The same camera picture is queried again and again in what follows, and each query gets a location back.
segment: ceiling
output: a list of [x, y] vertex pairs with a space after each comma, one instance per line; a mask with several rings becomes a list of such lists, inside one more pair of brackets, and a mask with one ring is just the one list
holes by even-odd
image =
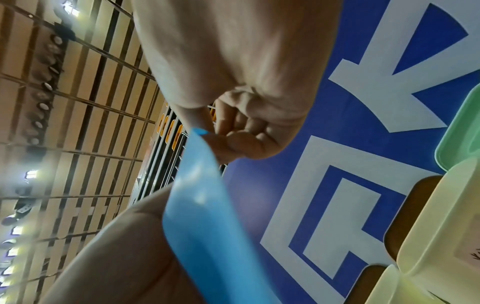
[[[134, 31], [130, 0], [77, 0], [78, 17], [63, 21], [76, 41], [60, 46], [63, 73], [54, 81], [53, 109], [41, 112], [34, 95], [51, 77], [46, 60], [60, 2], [0, 0], [0, 219], [20, 218], [0, 226], [0, 242], [16, 240], [12, 251], [0, 250], [0, 266], [13, 266], [0, 277], [0, 303], [38, 302], [127, 207], [164, 104]], [[35, 121], [48, 127], [36, 131]], [[30, 190], [16, 193], [26, 189], [28, 171], [36, 174]], [[19, 216], [15, 209], [29, 203]]]

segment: blue background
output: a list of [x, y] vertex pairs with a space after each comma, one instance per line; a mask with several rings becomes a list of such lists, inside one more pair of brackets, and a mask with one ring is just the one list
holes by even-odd
[[[240, 220], [252, 238], [283, 304], [315, 302], [260, 245], [260, 239], [311, 135], [443, 173], [435, 163], [434, 150], [446, 128], [389, 133], [362, 102], [328, 80], [342, 59], [357, 64], [360, 62], [388, 3], [388, 0], [345, 0], [335, 48], [315, 104], [297, 137], [275, 157], [262, 161], [242, 159], [232, 163], [225, 172], [224, 179]], [[395, 73], [428, 59], [466, 35], [457, 21], [436, 6], [430, 5]], [[480, 72], [476, 71], [414, 95], [448, 125], [468, 92], [479, 82]], [[346, 296], [366, 265], [364, 261], [349, 253], [334, 279], [330, 279], [302, 255], [341, 178], [381, 194], [378, 204], [363, 227], [365, 232], [380, 240], [383, 239], [404, 196], [337, 168], [329, 168], [290, 243], [290, 248], [340, 294]]]

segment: blue plastic strip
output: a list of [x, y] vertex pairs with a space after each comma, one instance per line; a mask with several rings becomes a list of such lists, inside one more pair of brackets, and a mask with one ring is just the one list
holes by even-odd
[[219, 165], [195, 129], [163, 215], [173, 252], [210, 304], [270, 304], [270, 285], [232, 207]]

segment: pale green container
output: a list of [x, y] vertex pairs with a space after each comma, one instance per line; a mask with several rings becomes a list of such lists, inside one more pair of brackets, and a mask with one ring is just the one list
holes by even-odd
[[435, 150], [445, 171], [472, 156], [480, 156], [480, 85], [470, 91]]

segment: hand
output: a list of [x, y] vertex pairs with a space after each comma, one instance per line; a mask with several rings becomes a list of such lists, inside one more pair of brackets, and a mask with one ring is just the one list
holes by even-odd
[[171, 186], [139, 201], [104, 228], [41, 304], [203, 304], [164, 236], [162, 215]]
[[[312, 107], [341, 0], [136, 0], [138, 36], [180, 120], [221, 162], [284, 149]], [[207, 105], [215, 101], [213, 128]]]

